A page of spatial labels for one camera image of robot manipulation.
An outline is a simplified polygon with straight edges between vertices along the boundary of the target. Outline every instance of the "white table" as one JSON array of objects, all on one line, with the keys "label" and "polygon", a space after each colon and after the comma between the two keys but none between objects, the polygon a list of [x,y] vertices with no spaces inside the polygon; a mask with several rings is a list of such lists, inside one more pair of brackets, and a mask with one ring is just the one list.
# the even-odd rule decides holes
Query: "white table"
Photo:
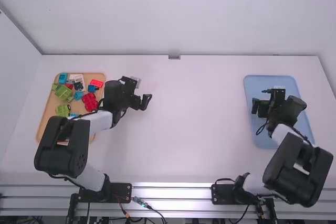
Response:
[{"label": "white table", "polygon": [[[150,198],[167,217],[234,218],[244,210],[213,206],[208,187],[221,177],[262,174],[274,153],[252,141],[243,86],[248,74],[293,76],[316,144],[336,153],[336,100],[318,57],[44,56],[1,163],[0,193],[8,196],[1,214],[66,215],[76,188],[34,169],[35,135],[55,75],[78,71],[104,72],[107,80],[140,77],[137,94],[153,94],[146,111],[128,110],[114,129],[96,135],[89,162],[113,181],[133,183],[133,195]],[[335,219],[335,182],[333,165],[320,202],[310,209],[276,202],[279,218]],[[126,207],[133,216],[155,215],[135,204]],[[79,209],[78,215],[86,214],[86,204]],[[116,204],[91,209],[96,215],[122,215]],[[246,218],[256,218],[254,209]]]}]

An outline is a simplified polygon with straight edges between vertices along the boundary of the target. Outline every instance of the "blue tray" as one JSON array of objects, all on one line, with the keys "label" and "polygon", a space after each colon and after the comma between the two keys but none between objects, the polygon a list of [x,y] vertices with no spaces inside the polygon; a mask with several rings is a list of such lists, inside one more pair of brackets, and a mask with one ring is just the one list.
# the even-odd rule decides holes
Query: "blue tray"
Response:
[{"label": "blue tray", "polygon": [[[271,89],[274,86],[284,87],[286,89],[286,98],[289,95],[300,97],[298,86],[295,79],[291,76],[246,76],[244,78],[244,87],[248,105],[248,114],[250,117],[251,129],[254,143],[257,147],[263,149],[277,148],[278,145],[267,135],[264,129],[258,136],[256,131],[263,125],[266,119],[259,118],[258,115],[252,115],[252,98],[269,99],[270,94],[262,93],[262,90]],[[305,111],[302,111],[298,117],[298,122],[294,125],[303,135],[306,135],[312,144],[315,143],[309,121]]]}]

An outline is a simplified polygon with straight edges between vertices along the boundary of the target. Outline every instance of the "toy brick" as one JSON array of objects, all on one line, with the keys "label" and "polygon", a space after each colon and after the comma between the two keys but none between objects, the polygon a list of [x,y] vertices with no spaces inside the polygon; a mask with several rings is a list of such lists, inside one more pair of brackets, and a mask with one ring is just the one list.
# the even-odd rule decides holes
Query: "toy brick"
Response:
[{"label": "toy brick", "polygon": [[75,82],[75,90],[83,90],[83,84],[81,82]]},{"label": "toy brick", "polygon": [[67,86],[67,87],[68,87],[69,89],[71,89],[71,90],[72,90],[72,88],[74,87],[74,85],[71,84],[71,83],[65,83],[64,86]]},{"label": "toy brick", "polygon": [[95,85],[98,88],[101,88],[101,87],[103,87],[104,82],[92,79],[90,84]]},{"label": "toy brick", "polygon": [[81,91],[76,91],[76,93],[73,95],[73,98],[74,98],[76,101],[82,99],[82,97],[83,97],[83,92],[81,92]]},{"label": "toy brick", "polygon": [[96,86],[95,85],[88,85],[88,92],[94,93],[96,91]]},{"label": "toy brick", "polygon": [[68,80],[68,73],[60,73],[58,77],[59,84],[65,84]]}]

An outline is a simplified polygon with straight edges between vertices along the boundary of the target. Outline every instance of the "black cable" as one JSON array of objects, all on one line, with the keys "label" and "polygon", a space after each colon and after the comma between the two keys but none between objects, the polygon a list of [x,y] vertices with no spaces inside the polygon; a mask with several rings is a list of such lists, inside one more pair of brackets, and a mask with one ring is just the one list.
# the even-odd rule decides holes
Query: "black cable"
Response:
[{"label": "black cable", "polygon": [[149,209],[149,210],[152,210],[152,211],[154,211],[154,212],[156,212],[156,213],[158,213],[158,214],[161,216],[162,223],[163,223],[163,224],[167,224],[166,219],[163,217],[163,215],[162,215],[161,213],[159,213],[159,211],[155,210],[155,209],[152,208],[150,205],[147,205],[146,208]]},{"label": "black cable", "polygon": [[237,221],[232,222],[230,219],[229,219],[229,221],[230,221],[232,224],[237,224],[237,223],[239,223],[239,222],[243,219],[243,217],[245,216],[245,214],[246,214],[247,209],[248,209],[249,206],[250,206],[250,205],[247,205],[247,207],[246,207],[246,209],[245,209],[243,215],[242,215]]},{"label": "black cable", "polygon": [[139,222],[139,221],[142,221],[142,220],[143,220],[143,218],[140,218],[140,219],[138,219],[138,220],[133,220],[131,217],[129,217],[129,219],[130,219],[130,221],[131,221],[131,222],[134,222],[134,223],[136,223],[136,222]]},{"label": "black cable", "polygon": [[32,216],[32,218],[38,223],[38,224],[43,224],[43,222],[41,222],[41,220],[38,219],[38,216]]},{"label": "black cable", "polygon": [[145,218],[146,220],[149,220],[149,222],[156,224],[154,221],[152,221],[150,218]]},{"label": "black cable", "polygon": [[163,224],[166,224],[167,223],[167,221],[166,221],[166,219],[163,217],[163,215],[161,214],[161,213],[159,213],[158,211],[156,211],[155,209],[152,209],[154,212],[156,212],[156,213],[158,213],[160,216],[161,216],[161,220],[162,220],[162,223]]},{"label": "black cable", "polygon": [[24,223],[27,223],[27,222],[32,222],[34,219],[29,219],[29,220],[25,220],[25,221],[22,221],[22,222],[17,222],[17,224],[24,224]]},{"label": "black cable", "polygon": [[68,177],[64,177],[64,176],[54,176],[54,175],[49,174],[49,173],[48,173],[48,175],[49,175],[49,177],[51,177],[51,178],[55,178],[55,179],[64,179],[65,181],[69,181],[69,182],[72,183],[73,185],[78,186],[80,189],[85,189],[83,186],[78,185],[77,183],[73,182],[73,181],[72,181],[70,178],[68,178]]},{"label": "black cable", "polygon": [[89,212],[90,212],[90,203],[88,203],[88,211],[86,213],[86,221],[89,219]]},{"label": "black cable", "polygon": [[266,119],[266,123],[264,123],[262,126],[259,127],[259,129],[257,129],[256,131],[256,135],[259,135],[261,132],[263,132],[265,126],[267,125],[268,123],[268,119]]}]

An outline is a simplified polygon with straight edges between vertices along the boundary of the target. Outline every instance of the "cable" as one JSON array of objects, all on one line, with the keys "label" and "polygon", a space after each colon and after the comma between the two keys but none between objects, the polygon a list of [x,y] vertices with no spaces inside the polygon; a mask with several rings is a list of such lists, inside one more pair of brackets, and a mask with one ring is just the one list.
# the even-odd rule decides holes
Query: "cable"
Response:
[{"label": "cable", "polygon": [[154,211],[154,212],[156,212],[156,213],[158,213],[158,214],[161,216],[162,223],[163,223],[163,224],[167,224],[166,219],[163,217],[163,215],[162,215],[159,211],[155,210],[155,209],[152,208],[150,205],[147,205],[146,208],[149,209],[149,210],[152,210],[152,211]]},{"label": "cable", "polygon": [[264,123],[262,126],[259,127],[259,129],[257,129],[256,131],[256,136],[259,135],[261,132],[263,132],[265,126],[267,125],[268,123],[268,118],[266,119],[266,123]]},{"label": "cable", "polygon": [[28,223],[28,222],[32,222],[34,219],[29,219],[29,220],[25,220],[22,222],[18,222],[17,224],[24,224],[24,223]]},{"label": "cable", "polygon": [[86,213],[86,221],[89,219],[89,212],[90,212],[90,203],[88,203],[88,211]]},{"label": "cable", "polygon": [[145,218],[146,220],[149,220],[151,223],[156,224],[154,221],[152,221],[150,218]]},{"label": "cable", "polygon": [[32,218],[38,223],[38,224],[43,224],[43,222],[41,221],[42,219],[42,216],[41,216],[41,219],[38,219],[39,216],[35,217],[35,216],[32,216]]},{"label": "cable", "polygon": [[49,174],[49,173],[48,173],[48,175],[49,175],[49,177],[51,177],[51,178],[55,178],[55,179],[64,179],[65,181],[69,181],[70,183],[74,184],[75,186],[78,186],[80,189],[85,189],[83,186],[78,185],[77,183],[73,182],[73,181],[72,181],[70,178],[68,178],[68,177],[65,177],[65,176],[54,176],[54,175]]},{"label": "cable", "polygon": [[247,205],[247,207],[245,208],[245,211],[244,211],[243,215],[242,215],[237,221],[232,222],[232,221],[229,219],[229,221],[231,222],[231,224],[237,224],[237,223],[239,223],[239,222],[243,219],[243,217],[245,216],[245,214],[246,214],[247,209],[248,209],[249,206],[250,206],[250,205]]}]

